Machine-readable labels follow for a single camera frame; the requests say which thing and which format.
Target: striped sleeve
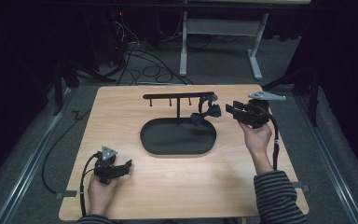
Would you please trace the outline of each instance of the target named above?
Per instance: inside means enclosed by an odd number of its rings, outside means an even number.
[[[112,222],[107,217],[97,216],[97,215],[88,215],[81,217],[77,223],[80,224],[112,224]]]
[[[308,223],[296,205],[296,190],[284,171],[257,175],[254,182],[261,223]]]

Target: hand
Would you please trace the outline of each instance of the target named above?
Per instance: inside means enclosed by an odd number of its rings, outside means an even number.
[[[94,174],[89,180],[89,203],[90,215],[105,216],[106,210],[113,200],[113,193],[117,185],[118,178],[110,180],[107,185],[100,182],[99,177]]]
[[[273,171],[267,155],[267,146],[272,136],[272,131],[267,124],[258,129],[252,129],[247,124],[238,122],[245,135],[245,145],[248,147],[254,161],[255,170],[258,175]]]

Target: person's arm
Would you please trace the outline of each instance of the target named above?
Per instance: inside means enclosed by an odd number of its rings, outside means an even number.
[[[89,214],[82,217],[77,223],[101,223],[111,224],[112,222],[106,217],[106,210],[113,200],[113,193],[119,178],[110,180],[105,185],[100,182],[97,176],[91,175],[89,180]]]
[[[274,171],[267,155],[272,135],[270,127],[252,129],[239,122],[245,135],[245,145],[255,165],[255,195],[261,223],[308,223],[296,205],[296,190],[284,171]]]

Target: wooden tabletop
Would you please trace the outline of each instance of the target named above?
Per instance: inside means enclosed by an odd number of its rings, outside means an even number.
[[[244,144],[243,132],[232,115],[225,111],[225,105],[232,105],[234,100],[247,103],[248,94],[260,90],[258,85],[101,87],[67,190],[78,190],[88,158],[101,150],[101,146],[108,146],[118,151],[116,165],[132,160],[130,174],[120,178],[109,208],[111,219],[258,216],[253,181],[255,168]],[[220,118],[206,118],[217,132],[213,148],[193,156],[156,156],[147,152],[140,139],[142,127],[151,119],[175,118],[176,100],[172,106],[169,100],[153,100],[153,106],[150,106],[143,95],[201,91],[214,91],[218,96],[214,103],[222,108]],[[198,101],[194,98],[189,105],[188,100],[182,100],[182,117],[197,113]],[[273,138],[268,145],[270,157],[272,148]],[[94,162],[90,163],[89,169],[93,168]],[[282,142],[278,169],[297,182]],[[85,188],[89,179],[90,175],[86,176]],[[308,213],[302,190],[298,189],[297,193],[297,204]],[[87,192],[85,194],[89,209]],[[60,219],[77,220],[80,217],[78,194],[75,198],[64,198]]]

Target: cable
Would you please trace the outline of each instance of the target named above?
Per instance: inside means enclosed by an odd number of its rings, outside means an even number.
[[[170,40],[166,40],[164,42],[161,42],[162,45],[168,46],[168,47],[176,47],[176,46],[181,46],[182,45],[182,40],[181,39],[176,39],[176,38],[172,38]]]
[[[91,109],[89,111],[87,111],[84,115],[82,115],[80,118],[78,118],[61,136],[60,138],[53,144],[53,146],[48,150],[48,154],[46,155],[46,157],[43,160],[43,165],[42,165],[42,181],[43,181],[43,185],[45,186],[45,188],[50,191],[51,193],[53,193],[54,195],[57,194],[57,191],[52,189],[45,178],[45,168],[46,168],[46,163],[48,160],[48,156],[50,155],[51,151],[53,150],[53,148],[55,148],[57,146],[57,144],[63,139],[63,137],[80,121],[82,120],[84,117],[86,117],[86,115],[88,115],[88,113],[91,111]]]
[[[89,172],[87,170],[87,167],[89,166],[89,163],[91,162],[92,159],[94,158],[98,158],[98,155],[99,155],[100,152],[97,152],[95,154],[93,154],[86,162],[86,165],[84,166],[84,169],[83,169],[83,173],[82,173],[82,176],[81,176],[81,180],[80,180],[80,188],[79,188],[79,194],[80,194],[80,207],[81,207],[81,214],[82,216],[84,217],[86,215],[86,204],[84,202],[84,177],[86,176],[86,174]]]
[[[278,123],[276,121],[276,119],[274,117],[272,117],[272,115],[267,112],[265,109],[263,109],[261,106],[255,105],[258,109],[260,109],[263,113],[265,113],[268,118],[271,120],[273,126],[274,126],[274,131],[275,131],[275,136],[274,136],[274,151],[272,152],[272,167],[274,170],[278,169],[278,154],[279,154],[279,133],[278,133]]]
[[[189,82],[191,85],[193,85],[193,82],[192,82],[191,80],[189,80],[188,78],[186,78],[186,77],[181,77],[181,76],[176,75],[176,74],[168,67],[168,65],[167,65],[165,62],[163,62],[161,59],[159,59],[157,56],[155,56],[155,55],[153,55],[153,54],[151,54],[151,53],[148,53],[148,52],[146,52],[146,51],[139,50],[139,49],[137,49],[135,52],[142,52],[143,54],[149,55],[149,56],[151,56],[151,57],[157,59],[157,60],[158,60],[160,63],[162,63],[163,66],[164,66],[164,67],[160,67],[160,68],[163,68],[163,69],[165,69],[166,71],[168,71],[169,74],[166,74],[166,75],[170,75],[170,76],[173,76],[173,77],[178,78],[178,79],[179,79],[180,81],[182,81],[185,85],[187,85],[186,81]],[[139,58],[142,58],[142,59],[145,59],[145,60],[148,60],[149,62],[152,62],[152,63],[156,64],[155,62],[153,62],[153,61],[151,61],[151,60],[149,60],[149,59],[146,59],[146,58],[144,58],[144,57],[140,57],[140,56],[137,56],[137,55],[134,55],[134,56],[139,57]]]
[[[133,76],[133,73],[131,72],[131,71],[133,71],[133,72],[137,72],[138,73],[138,77],[134,77]],[[132,83],[135,83],[135,85],[137,85],[138,86],[138,82],[136,81],[139,77],[141,77],[141,72],[139,72],[138,70],[127,70],[127,72],[129,72],[130,74],[131,74],[131,76],[132,76],[132,82],[130,83],[130,86],[132,85]]]
[[[130,53],[129,53],[128,57],[127,57],[127,62],[126,62],[126,64],[124,65],[124,68],[123,68],[123,71],[121,72],[120,77],[118,78],[118,81],[117,81],[117,83],[116,83],[116,86],[118,86],[118,85],[120,84],[121,79],[123,78],[124,72],[127,70],[127,66],[129,65],[130,56],[131,56],[131,53],[132,53],[132,51],[133,51],[133,48],[134,48],[134,46],[132,46],[132,48],[131,48],[131,50],[130,50]]]
[[[176,27],[176,31],[173,33],[173,35],[171,37],[164,39],[164,40],[160,40],[161,42],[169,41],[169,40],[177,38],[178,36],[181,36],[181,35],[176,35],[176,34],[178,33],[180,25],[182,24],[182,18],[183,18],[183,12],[180,13],[180,19],[178,22],[178,26]]]
[[[203,48],[207,47],[210,43],[211,43],[211,38],[207,38],[206,44],[204,44],[204,45],[201,46],[201,47],[192,47],[188,42],[187,42],[187,46],[188,46],[189,48],[191,48],[191,49],[203,49]]]
[[[106,73],[105,75],[101,75],[103,77],[110,77],[116,73],[118,73],[120,70],[122,70],[125,67],[126,64],[126,60],[124,59],[124,57],[121,57],[120,61],[118,62],[118,66],[116,67],[116,69],[114,69],[111,72]]]
[[[132,34],[133,36],[135,36],[135,38],[136,38],[136,43],[139,45],[138,36],[137,36],[136,34],[134,34],[134,33],[126,26],[126,24],[124,23],[124,20],[123,20],[123,12],[120,11],[120,12],[118,13],[118,15],[119,15],[120,18],[121,18],[121,22],[123,23],[122,25],[124,26],[124,28],[126,28],[126,30],[127,30],[128,32],[130,32],[130,34]]]
[[[123,27],[123,25],[120,24],[120,22],[114,21],[114,24],[117,24],[119,27],[121,27],[122,30],[124,30],[124,27]],[[125,34],[124,34],[124,32],[121,32],[121,33],[122,33],[122,35],[121,35],[121,43],[122,43],[122,42],[124,42]]]
[[[241,37],[245,38],[244,35],[237,35],[232,40],[223,40],[223,39],[219,39],[219,38],[214,38],[215,36],[218,37],[218,36],[221,36],[221,35],[211,35],[209,38],[211,38],[211,40],[218,41],[218,42],[223,42],[223,43],[233,43],[233,42],[239,41],[239,39]]]

